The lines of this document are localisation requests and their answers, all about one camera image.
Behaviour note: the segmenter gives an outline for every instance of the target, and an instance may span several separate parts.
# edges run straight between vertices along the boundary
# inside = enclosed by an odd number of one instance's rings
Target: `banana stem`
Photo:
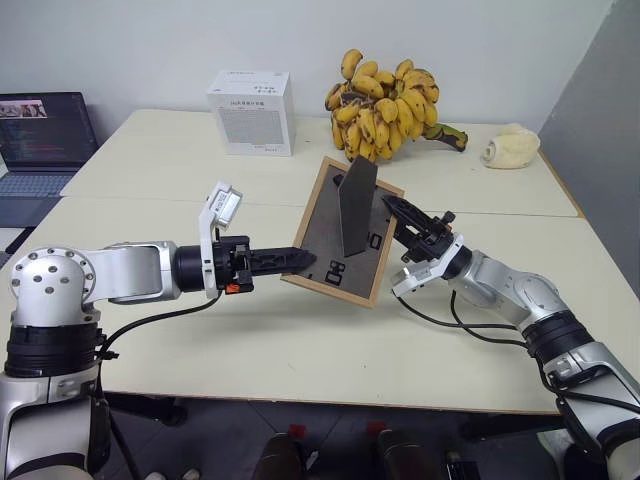
[[[451,145],[459,152],[464,152],[464,149],[467,148],[467,140],[469,140],[469,136],[465,132],[442,123],[436,123],[433,127],[425,126],[422,136],[427,140],[437,140]]]

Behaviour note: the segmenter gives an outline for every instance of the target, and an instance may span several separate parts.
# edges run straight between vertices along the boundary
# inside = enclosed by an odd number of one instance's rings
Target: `white wall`
[[[611,0],[0,0],[0,92],[80,90],[101,137],[136,108],[206,110],[218,70],[288,70],[323,115],[345,50],[434,73],[441,118],[538,130]]]

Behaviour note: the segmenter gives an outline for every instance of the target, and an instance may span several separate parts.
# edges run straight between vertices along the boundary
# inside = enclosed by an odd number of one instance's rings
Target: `rolled fabric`
[[[481,159],[488,168],[523,168],[535,158],[538,148],[540,139],[535,133],[511,123],[489,142]]]

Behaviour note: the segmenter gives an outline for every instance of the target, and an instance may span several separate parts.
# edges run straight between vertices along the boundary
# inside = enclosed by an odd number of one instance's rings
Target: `laptop screen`
[[[9,171],[75,172],[98,149],[82,94],[0,94],[0,154]]]

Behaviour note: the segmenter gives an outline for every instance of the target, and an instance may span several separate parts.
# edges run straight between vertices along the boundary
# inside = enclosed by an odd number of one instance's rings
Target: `wooden frame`
[[[318,176],[316,177],[316,181],[313,185],[311,196],[309,197],[309,201],[307,202],[307,206],[305,207],[304,214],[300,222],[300,226],[298,227],[298,232],[296,233],[296,237],[293,241],[294,247],[299,248],[302,245],[302,241],[304,240],[307,229],[309,227],[311,215],[316,207],[316,203],[318,201],[318,197],[322,190],[322,186],[325,183],[327,172],[329,171],[329,167],[335,167],[337,169],[342,170],[343,172],[346,172],[349,166],[345,165],[344,163],[333,160],[332,158],[324,157],[322,165],[320,166],[320,170],[318,171]],[[383,182],[382,180],[376,180],[376,185],[384,190],[389,191],[390,193],[394,193],[399,197],[404,196],[404,190],[398,187],[395,187],[389,183]],[[342,300],[355,303],[356,305],[360,305],[362,307],[373,308],[378,299],[378,291],[380,290],[380,283],[382,282],[382,277],[383,277],[384,269],[387,263],[387,258],[389,257],[389,250],[391,249],[391,242],[393,241],[393,234],[395,232],[396,223],[397,223],[396,218],[392,216],[391,220],[389,221],[389,226],[387,227],[386,235],[384,237],[384,242],[383,242],[382,250],[380,253],[380,258],[378,261],[378,266],[376,268],[376,275],[373,279],[373,283],[371,285],[371,291],[368,297],[361,297],[359,295],[356,295],[350,292],[344,292],[339,288],[331,287],[324,283],[310,280],[300,275],[295,275],[295,274],[283,275],[281,278],[286,282],[290,282],[295,285],[299,285],[301,287],[314,290],[316,292],[324,293],[332,297],[341,298]]]

